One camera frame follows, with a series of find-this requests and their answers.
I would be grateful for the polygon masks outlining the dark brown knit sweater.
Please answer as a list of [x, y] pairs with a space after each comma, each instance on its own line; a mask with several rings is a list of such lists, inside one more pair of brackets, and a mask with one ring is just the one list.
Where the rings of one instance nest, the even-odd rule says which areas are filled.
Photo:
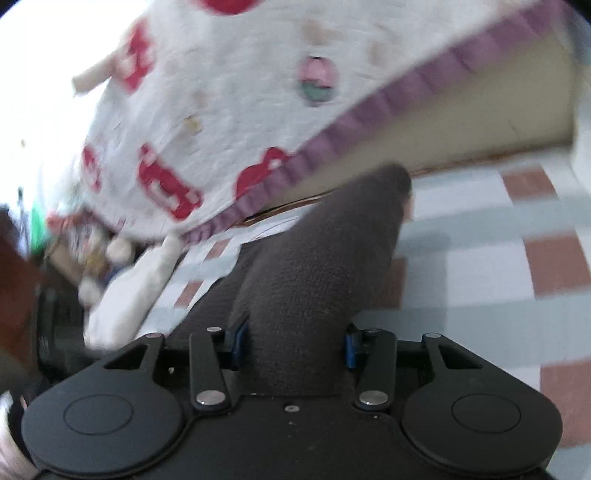
[[293, 227], [242, 245], [169, 334], [249, 326], [249, 363], [235, 384], [256, 393], [322, 395], [342, 372], [346, 326], [373, 301], [391, 268], [412, 180], [399, 164], [356, 178]]

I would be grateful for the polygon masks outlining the folded cream white garment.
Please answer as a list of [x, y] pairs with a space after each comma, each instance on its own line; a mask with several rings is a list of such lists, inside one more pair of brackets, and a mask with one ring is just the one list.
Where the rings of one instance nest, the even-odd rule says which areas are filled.
[[144, 251], [133, 266], [117, 273], [90, 308], [83, 340], [90, 350], [110, 351], [131, 342], [162, 293], [184, 249], [168, 235]]

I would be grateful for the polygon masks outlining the grey bunny plush toy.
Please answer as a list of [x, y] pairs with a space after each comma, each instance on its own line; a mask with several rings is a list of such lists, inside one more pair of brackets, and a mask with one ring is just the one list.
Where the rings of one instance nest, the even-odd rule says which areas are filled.
[[96, 306], [108, 283], [135, 260], [135, 246], [113, 234], [87, 211], [50, 214], [46, 227], [51, 243], [45, 258], [72, 286], [85, 309]]

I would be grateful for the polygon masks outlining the brown wooden cabinet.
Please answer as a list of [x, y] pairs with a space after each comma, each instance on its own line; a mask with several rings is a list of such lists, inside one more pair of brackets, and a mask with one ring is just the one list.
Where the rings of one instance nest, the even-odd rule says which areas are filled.
[[31, 363], [31, 314], [41, 279], [37, 266], [16, 251], [16, 227], [2, 207], [1, 348], [24, 365]]

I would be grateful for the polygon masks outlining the white red bear quilt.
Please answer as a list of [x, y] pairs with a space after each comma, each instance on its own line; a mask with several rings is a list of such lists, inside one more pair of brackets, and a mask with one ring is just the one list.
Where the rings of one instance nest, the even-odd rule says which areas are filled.
[[560, 1], [155, 1], [74, 80], [104, 92], [82, 198], [207, 239], [561, 19]]

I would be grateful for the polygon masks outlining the beige bed base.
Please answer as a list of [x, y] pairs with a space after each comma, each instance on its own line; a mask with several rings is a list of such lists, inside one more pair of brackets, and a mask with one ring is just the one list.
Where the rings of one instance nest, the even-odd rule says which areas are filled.
[[252, 219], [324, 194], [388, 161], [420, 175], [567, 145], [573, 136], [576, 80], [572, 54], [550, 33], [420, 102], [280, 193]]

